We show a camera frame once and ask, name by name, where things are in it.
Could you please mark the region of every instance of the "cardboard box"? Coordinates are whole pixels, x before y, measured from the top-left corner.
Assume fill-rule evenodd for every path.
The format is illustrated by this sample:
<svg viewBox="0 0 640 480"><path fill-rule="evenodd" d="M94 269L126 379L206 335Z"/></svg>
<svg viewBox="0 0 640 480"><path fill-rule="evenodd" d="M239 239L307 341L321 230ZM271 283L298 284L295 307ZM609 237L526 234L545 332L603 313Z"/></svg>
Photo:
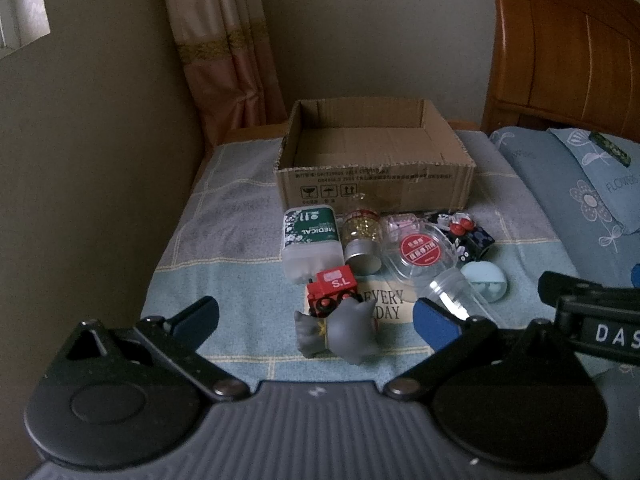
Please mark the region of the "cardboard box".
<svg viewBox="0 0 640 480"><path fill-rule="evenodd" d="M359 192L382 212L463 209L476 164L423 99L337 98L294 104L274 168L284 209Z"/></svg>

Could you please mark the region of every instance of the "blue pillow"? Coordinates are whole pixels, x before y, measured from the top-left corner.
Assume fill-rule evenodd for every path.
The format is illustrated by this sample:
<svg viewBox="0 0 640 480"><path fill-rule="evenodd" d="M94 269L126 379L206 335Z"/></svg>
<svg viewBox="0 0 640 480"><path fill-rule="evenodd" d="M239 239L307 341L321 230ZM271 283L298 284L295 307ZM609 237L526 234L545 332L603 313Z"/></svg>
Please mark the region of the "blue pillow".
<svg viewBox="0 0 640 480"><path fill-rule="evenodd" d="M569 148L623 233L640 229L640 144L603 134L631 157L626 168L589 139L590 132L576 128L550 131ZM590 212L595 214L595 207Z"/></svg>
<svg viewBox="0 0 640 480"><path fill-rule="evenodd" d="M516 126L497 130L491 140L538 200L580 277L632 286L640 232L622 234L622 225L562 142L552 133Z"/></svg>

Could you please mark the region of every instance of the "green label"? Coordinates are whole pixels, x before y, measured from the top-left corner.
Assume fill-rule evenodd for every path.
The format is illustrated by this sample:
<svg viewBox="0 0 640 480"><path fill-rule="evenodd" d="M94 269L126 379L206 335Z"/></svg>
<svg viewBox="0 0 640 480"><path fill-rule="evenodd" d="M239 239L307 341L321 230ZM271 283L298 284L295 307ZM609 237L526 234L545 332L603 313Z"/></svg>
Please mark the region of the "green label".
<svg viewBox="0 0 640 480"><path fill-rule="evenodd" d="M601 149L609 153L609 155L615 158L625 168L628 168L631 165L631 157L628 155L628 153L626 153L617 144L607 139L607 137L604 137L602 134L598 132L591 132L589 135L589 140L600 146Z"/></svg>
<svg viewBox="0 0 640 480"><path fill-rule="evenodd" d="M328 207L294 209L284 216L284 246L338 241L334 212Z"/></svg>

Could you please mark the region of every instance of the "clear plastic cup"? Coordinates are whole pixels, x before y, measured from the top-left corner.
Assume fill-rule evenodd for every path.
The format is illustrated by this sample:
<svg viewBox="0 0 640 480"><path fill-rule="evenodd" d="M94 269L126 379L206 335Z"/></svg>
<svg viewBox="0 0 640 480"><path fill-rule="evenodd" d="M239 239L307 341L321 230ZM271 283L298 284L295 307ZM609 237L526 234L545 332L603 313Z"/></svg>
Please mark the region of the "clear plastic cup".
<svg viewBox="0 0 640 480"><path fill-rule="evenodd" d="M443 306L459 319L482 316L500 328L507 327L500 315L489 306L457 267L447 269L436 276L421 296Z"/></svg>

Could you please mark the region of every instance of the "clear plastic box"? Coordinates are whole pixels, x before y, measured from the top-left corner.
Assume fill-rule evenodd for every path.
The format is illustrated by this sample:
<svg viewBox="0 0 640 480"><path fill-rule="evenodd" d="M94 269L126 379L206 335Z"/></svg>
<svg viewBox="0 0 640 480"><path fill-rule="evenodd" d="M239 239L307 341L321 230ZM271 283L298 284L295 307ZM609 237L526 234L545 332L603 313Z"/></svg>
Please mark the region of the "clear plastic box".
<svg viewBox="0 0 640 480"><path fill-rule="evenodd" d="M421 220L387 231L382 257L395 279L412 286L418 295L458 261L449 239Z"/></svg>

